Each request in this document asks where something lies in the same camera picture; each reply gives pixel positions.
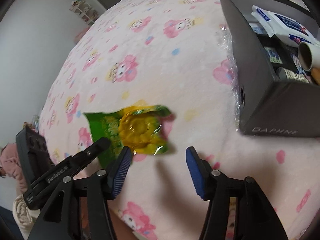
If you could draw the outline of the green yellow snack packet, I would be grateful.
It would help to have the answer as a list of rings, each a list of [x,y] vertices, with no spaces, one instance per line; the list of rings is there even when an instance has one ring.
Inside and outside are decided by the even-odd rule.
[[[165,122],[172,112],[163,105],[130,106],[112,113],[84,113],[92,140],[105,137],[110,146],[98,156],[101,167],[115,160],[127,146],[135,154],[156,155],[168,151]]]

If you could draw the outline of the dark grey shoe box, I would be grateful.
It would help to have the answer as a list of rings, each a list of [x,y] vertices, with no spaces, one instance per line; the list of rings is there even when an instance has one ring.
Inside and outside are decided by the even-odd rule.
[[[232,36],[238,70],[240,131],[246,135],[319,136],[319,86],[278,76],[252,24],[252,5],[299,20],[315,33],[318,24],[288,0],[220,0]]]

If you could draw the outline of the white shoe rack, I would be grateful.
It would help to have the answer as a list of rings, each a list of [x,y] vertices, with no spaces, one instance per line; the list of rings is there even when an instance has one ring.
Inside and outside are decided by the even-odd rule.
[[[74,12],[79,18],[81,18],[90,26],[92,26],[99,18],[98,12],[85,1],[72,1],[70,11]]]

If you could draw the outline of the wooden comb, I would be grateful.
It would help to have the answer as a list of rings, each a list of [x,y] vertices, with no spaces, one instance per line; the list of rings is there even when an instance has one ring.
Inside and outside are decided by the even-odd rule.
[[[315,80],[315,82],[320,85],[320,69],[319,68],[312,68],[311,69],[311,76]]]

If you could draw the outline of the pink cartoon print blanket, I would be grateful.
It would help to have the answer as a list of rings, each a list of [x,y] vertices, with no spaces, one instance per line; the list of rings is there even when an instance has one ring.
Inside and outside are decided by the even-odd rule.
[[[301,0],[291,0],[301,4]],[[84,113],[164,105],[169,150],[133,158],[109,206],[119,239],[198,239],[208,204],[185,162],[194,146],[229,177],[252,176],[289,239],[319,210],[319,139],[241,134],[220,0],[122,0],[71,50],[40,117],[55,163],[92,139]]]

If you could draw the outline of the black framed blue picture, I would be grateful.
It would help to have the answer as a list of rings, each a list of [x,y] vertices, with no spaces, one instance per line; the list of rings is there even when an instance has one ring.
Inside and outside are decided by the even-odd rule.
[[[281,45],[281,41],[276,37],[257,34],[257,37],[266,51],[267,57],[275,68],[284,67],[289,69],[292,66],[292,60],[289,54]]]

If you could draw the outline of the white cardboard tube roll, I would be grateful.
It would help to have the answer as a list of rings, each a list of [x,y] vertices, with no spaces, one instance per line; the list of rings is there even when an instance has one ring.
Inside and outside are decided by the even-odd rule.
[[[320,68],[320,48],[308,42],[300,42],[298,46],[298,59],[306,71]]]

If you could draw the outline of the white blue wet wipes pack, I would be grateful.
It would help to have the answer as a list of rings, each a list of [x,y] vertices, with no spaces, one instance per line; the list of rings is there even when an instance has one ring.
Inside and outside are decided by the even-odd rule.
[[[319,46],[319,41],[296,20],[252,5],[251,15],[263,26],[269,37],[276,36],[284,44],[297,48],[301,42]]]

